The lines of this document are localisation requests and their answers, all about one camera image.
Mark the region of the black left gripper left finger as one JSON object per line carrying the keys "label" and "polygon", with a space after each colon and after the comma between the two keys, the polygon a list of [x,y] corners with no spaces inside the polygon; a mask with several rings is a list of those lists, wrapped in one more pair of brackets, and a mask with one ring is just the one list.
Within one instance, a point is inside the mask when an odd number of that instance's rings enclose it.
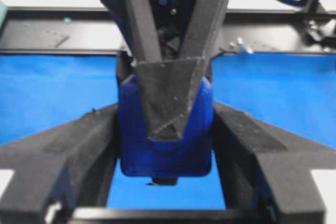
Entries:
{"label": "black left gripper left finger", "polygon": [[103,207],[118,149],[118,107],[1,147],[1,223],[46,223],[50,207]]}

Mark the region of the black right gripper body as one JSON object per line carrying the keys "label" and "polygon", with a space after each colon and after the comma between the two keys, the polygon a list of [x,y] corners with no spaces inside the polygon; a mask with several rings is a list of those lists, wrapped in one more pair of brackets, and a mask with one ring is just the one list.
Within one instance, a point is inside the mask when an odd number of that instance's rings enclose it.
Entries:
{"label": "black right gripper body", "polygon": [[199,57],[189,41],[196,27],[201,0],[149,0],[162,59]]}

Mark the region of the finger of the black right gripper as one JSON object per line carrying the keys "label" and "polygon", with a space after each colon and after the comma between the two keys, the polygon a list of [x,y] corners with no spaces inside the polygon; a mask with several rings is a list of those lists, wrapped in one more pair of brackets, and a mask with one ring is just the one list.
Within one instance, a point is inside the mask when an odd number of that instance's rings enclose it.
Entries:
{"label": "finger of the black right gripper", "polygon": [[132,55],[143,62],[162,61],[149,0],[100,0],[116,21]]}
{"label": "finger of the black right gripper", "polygon": [[138,61],[135,73],[140,85],[147,133],[162,136],[169,129],[181,136],[208,68],[228,0],[201,0],[196,27],[189,41],[199,57]]}

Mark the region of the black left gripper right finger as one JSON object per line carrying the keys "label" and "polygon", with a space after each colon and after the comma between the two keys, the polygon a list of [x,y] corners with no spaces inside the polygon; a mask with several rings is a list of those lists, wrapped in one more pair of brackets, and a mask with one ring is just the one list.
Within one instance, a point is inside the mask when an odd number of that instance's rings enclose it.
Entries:
{"label": "black left gripper right finger", "polygon": [[214,151],[228,208],[267,223],[335,223],[335,149],[215,102]]}

